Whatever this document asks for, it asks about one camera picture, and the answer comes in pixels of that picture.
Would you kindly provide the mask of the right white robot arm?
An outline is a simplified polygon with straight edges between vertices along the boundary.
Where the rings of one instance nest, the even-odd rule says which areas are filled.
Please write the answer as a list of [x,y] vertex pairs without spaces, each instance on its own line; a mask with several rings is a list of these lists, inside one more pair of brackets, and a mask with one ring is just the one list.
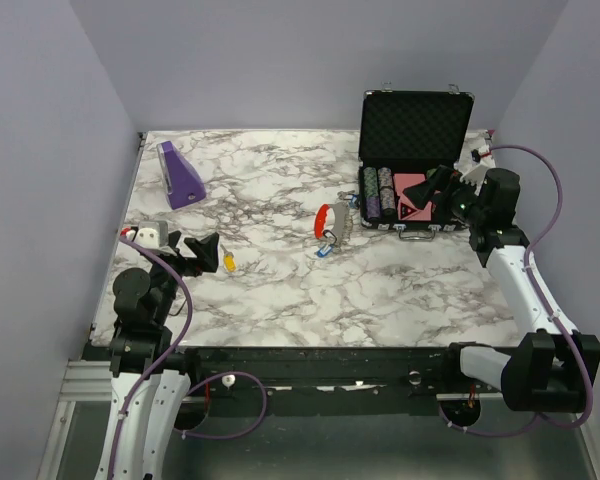
[[442,384],[460,392],[479,380],[499,390],[514,411],[590,414],[600,342],[562,317],[514,223],[518,175],[489,168],[475,188],[459,172],[439,167],[403,194],[416,208],[431,206],[468,227],[471,249],[496,280],[523,335],[510,353],[478,344],[452,347],[451,360],[439,370]]

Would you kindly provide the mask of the red keyring with keys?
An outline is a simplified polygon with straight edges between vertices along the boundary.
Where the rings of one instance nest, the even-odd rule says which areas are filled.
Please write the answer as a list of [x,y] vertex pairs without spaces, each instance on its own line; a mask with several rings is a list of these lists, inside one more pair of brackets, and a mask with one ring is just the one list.
[[314,237],[336,247],[349,239],[352,228],[353,219],[346,202],[323,204],[314,218]]

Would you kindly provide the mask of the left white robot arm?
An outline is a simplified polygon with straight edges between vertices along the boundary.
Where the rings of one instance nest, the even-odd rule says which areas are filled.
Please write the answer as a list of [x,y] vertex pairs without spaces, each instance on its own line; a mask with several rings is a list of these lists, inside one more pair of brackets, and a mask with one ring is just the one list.
[[166,320],[177,294],[193,304],[185,278],[217,271],[219,235],[183,239],[145,225],[124,229],[119,240],[151,267],[128,268],[113,283],[111,403],[95,476],[158,479],[180,404],[202,380],[194,355],[178,352],[183,337]]

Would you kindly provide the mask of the yellow tagged key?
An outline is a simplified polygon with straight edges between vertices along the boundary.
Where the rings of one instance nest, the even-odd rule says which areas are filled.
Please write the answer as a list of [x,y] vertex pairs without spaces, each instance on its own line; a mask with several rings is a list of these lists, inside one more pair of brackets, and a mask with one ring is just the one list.
[[235,272],[237,270],[237,265],[235,261],[234,254],[224,245],[220,246],[223,253],[223,263],[228,272]]

